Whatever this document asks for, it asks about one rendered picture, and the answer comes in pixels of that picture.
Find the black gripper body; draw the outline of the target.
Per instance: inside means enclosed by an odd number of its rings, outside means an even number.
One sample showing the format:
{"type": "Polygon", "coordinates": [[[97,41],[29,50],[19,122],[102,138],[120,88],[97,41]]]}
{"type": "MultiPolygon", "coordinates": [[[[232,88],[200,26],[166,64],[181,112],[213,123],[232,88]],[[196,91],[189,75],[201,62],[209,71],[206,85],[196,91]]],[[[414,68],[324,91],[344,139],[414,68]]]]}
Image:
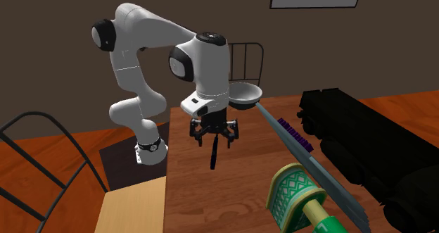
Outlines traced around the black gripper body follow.
{"type": "Polygon", "coordinates": [[[201,134],[221,134],[227,128],[227,109],[215,111],[201,117],[201,134]]]}

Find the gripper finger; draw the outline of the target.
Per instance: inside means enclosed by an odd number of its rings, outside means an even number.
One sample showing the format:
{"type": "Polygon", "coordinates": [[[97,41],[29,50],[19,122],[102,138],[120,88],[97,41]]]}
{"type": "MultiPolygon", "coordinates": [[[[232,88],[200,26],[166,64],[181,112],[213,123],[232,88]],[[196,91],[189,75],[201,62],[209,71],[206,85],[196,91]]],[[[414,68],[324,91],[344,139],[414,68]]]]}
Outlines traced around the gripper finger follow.
{"type": "Polygon", "coordinates": [[[231,143],[239,138],[238,120],[226,121],[221,135],[227,138],[227,148],[229,149],[231,143]]]}
{"type": "Polygon", "coordinates": [[[196,129],[200,125],[201,125],[201,120],[191,119],[189,123],[189,136],[193,137],[198,142],[198,145],[202,147],[203,145],[202,137],[205,134],[204,129],[203,128],[200,128],[199,130],[196,129]]]}

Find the black pen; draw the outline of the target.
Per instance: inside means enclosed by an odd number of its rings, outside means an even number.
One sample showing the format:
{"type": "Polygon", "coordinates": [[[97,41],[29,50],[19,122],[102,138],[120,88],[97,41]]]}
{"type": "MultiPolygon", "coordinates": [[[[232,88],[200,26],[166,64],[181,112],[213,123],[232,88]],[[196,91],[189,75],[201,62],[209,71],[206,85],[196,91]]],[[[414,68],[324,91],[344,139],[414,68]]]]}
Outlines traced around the black pen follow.
{"type": "Polygon", "coordinates": [[[212,153],[211,153],[211,159],[210,159],[210,169],[214,170],[216,166],[217,161],[217,146],[218,146],[218,134],[215,135],[214,142],[212,144],[212,153]]]}

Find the white bowl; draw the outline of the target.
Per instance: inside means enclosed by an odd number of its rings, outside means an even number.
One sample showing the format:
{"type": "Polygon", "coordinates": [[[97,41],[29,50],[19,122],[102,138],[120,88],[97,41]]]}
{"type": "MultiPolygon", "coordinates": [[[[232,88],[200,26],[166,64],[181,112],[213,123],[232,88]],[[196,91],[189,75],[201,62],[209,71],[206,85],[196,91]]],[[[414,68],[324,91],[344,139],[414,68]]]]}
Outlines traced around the white bowl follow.
{"type": "Polygon", "coordinates": [[[262,90],[247,82],[235,82],[229,85],[229,105],[238,110],[247,110],[259,102],[262,90]]]}

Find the purple comb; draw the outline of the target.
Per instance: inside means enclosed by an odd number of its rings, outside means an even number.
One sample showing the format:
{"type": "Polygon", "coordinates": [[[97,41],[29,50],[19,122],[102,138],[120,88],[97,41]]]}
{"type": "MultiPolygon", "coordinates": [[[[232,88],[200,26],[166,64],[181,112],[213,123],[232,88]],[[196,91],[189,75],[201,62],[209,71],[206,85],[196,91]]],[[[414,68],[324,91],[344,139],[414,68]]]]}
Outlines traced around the purple comb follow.
{"type": "Polygon", "coordinates": [[[303,138],[287,121],[285,121],[283,118],[279,118],[277,122],[309,153],[314,150],[311,143],[303,138]]]}

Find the brown wooden table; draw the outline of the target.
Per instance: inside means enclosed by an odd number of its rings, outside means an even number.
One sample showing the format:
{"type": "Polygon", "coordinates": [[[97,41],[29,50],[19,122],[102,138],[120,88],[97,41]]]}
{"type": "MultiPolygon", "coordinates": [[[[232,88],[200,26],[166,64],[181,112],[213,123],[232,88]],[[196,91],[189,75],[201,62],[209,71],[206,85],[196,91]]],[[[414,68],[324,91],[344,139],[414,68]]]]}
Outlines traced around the brown wooden table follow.
{"type": "Polygon", "coordinates": [[[295,158],[258,108],[229,108],[239,139],[219,138],[210,169],[212,134],[199,144],[189,136],[190,116],[170,113],[164,233],[280,233],[265,208],[274,174],[295,158]]]}

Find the black metal chair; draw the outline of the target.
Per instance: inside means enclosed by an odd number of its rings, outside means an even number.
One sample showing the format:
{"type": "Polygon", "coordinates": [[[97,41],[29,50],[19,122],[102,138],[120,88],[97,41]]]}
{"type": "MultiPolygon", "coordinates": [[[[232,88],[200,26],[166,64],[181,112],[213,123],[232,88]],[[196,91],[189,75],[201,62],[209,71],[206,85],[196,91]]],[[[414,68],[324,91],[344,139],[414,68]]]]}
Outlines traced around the black metal chair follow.
{"type": "Polygon", "coordinates": [[[230,81],[250,81],[260,85],[265,50],[257,42],[235,42],[229,44],[230,81]]]}

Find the dark robot stand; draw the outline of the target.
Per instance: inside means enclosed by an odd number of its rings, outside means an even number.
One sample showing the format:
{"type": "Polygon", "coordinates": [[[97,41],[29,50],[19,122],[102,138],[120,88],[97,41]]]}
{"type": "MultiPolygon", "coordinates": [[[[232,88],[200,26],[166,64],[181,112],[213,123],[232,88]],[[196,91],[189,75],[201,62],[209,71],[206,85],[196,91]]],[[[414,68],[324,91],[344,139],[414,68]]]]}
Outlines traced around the dark robot stand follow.
{"type": "Polygon", "coordinates": [[[138,164],[136,137],[126,127],[106,130],[98,152],[110,191],[166,176],[167,158],[155,165],[138,164]]]}

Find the long grey knife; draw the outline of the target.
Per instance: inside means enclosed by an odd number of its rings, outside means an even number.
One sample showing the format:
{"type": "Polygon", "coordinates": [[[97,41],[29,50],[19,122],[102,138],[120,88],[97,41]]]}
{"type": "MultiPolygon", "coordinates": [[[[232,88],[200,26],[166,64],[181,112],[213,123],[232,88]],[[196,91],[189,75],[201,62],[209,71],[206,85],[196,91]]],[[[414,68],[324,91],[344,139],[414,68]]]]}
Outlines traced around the long grey knife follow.
{"type": "Polygon", "coordinates": [[[358,201],[260,103],[257,103],[256,106],[295,157],[296,163],[305,168],[306,174],[318,187],[326,190],[327,198],[330,197],[337,204],[361,233],[371,233],[367,214],[358,201]]]}

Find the green patterned vase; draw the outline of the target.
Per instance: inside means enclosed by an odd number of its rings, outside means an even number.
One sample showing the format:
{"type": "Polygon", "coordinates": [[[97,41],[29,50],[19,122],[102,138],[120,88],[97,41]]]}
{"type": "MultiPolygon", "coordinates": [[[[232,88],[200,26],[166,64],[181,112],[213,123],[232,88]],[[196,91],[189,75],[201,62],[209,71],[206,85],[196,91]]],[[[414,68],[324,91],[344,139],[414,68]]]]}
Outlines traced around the green patterned vase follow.
{"type": "Polygon", "coordinates": [[[312,233],[348,233],[323,208],[326,198],[326,190],[312,181],[301,164],[290,163],[273,176],[265,208],[280,233],[297,233],[306,227],[311,227],[312,233]]]}

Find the black metal chair tan seat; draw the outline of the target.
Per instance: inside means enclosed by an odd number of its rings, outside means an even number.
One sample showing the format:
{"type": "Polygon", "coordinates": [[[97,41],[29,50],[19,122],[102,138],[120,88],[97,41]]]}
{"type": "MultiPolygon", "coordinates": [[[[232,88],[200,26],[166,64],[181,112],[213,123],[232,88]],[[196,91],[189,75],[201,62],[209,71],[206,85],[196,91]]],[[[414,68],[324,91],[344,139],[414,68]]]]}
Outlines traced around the black metal chair tan seat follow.
{"type": "Polygon", "coordinates": [[[98,152],[104,134],[71,134],[39,111],[1,126],[0,233],[162,233],[166,179],[110,191],[98,152]],[[60,133],[12,140],[7,129],[33,117],[60,133]]]}

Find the black toy truck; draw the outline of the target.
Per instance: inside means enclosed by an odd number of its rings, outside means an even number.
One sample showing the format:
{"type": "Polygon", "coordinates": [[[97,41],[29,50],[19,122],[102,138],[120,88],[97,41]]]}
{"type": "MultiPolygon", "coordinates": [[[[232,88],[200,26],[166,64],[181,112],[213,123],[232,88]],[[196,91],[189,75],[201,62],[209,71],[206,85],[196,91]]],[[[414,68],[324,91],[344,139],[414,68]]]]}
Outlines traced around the black toy truck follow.
{"type": "Polygon", "coordinates": [[[304,131],[401,233],[439,233],[439,148],[338,88],[303,92],[304,131]]]}

